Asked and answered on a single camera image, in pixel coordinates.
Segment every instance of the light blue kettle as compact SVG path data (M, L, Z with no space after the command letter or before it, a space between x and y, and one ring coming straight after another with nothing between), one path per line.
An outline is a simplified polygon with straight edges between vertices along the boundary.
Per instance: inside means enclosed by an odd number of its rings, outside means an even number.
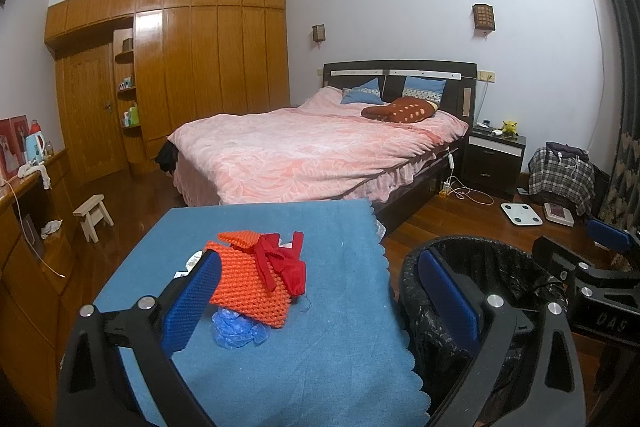
M30 134L24 141L27 148L27 161L44 162L44 135L42 131Z

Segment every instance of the nightstand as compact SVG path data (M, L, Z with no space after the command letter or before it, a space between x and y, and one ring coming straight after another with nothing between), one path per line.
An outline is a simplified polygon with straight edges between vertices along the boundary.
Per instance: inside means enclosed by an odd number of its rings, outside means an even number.
M526 145L524 136L504 138L474 129L465 147L462 181L471 188L513 201Z

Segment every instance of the pillow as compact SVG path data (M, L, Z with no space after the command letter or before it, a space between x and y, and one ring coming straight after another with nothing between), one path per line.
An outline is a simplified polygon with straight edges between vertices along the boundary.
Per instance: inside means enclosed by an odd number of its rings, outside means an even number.
M433 116L437 110L438 106L434 102L414 96L403 96L384 107L365 107L361 115L369 120L416 123Z
M414 96L415 98L420 98L421 100L429 100L430 102L436 103L438 107L440 107L440 102L442 101L442 93L444 92L444 86L446 85L446 80L434 80L432 78L418 78L416 76L408 76L404 81L402 96Z
M342 90L342 101L340 103L355 102L383 105L384 102L380 98L380 86L377 78L360 87L345 87Z

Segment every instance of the blue tablecloth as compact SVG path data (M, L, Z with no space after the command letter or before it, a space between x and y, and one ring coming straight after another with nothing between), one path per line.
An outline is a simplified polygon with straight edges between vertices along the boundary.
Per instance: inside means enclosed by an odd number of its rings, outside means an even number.
M213 340L210 306L173 361L220 427L422 427L429 397L412 372L388 263L368 201L174 208L140 241L95 300L101 311L159 295L218 232L304 232L306 297L261 346ZM123 359L146 418L165 423L130 349Z

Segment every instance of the blue pillow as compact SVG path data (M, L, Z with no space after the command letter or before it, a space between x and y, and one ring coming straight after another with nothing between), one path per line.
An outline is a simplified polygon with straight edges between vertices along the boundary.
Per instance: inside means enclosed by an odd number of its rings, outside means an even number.
M402 96L414 96L421 100L428 100L438 104L442 101L442 93L446 80L434 80L433 78L418 78L417 76L408 76L404 81Z
M374 105L383 105L380 98L380 85L378 79L374 78L366 84L359 87L345 87L342 90L342 103L372 103Z

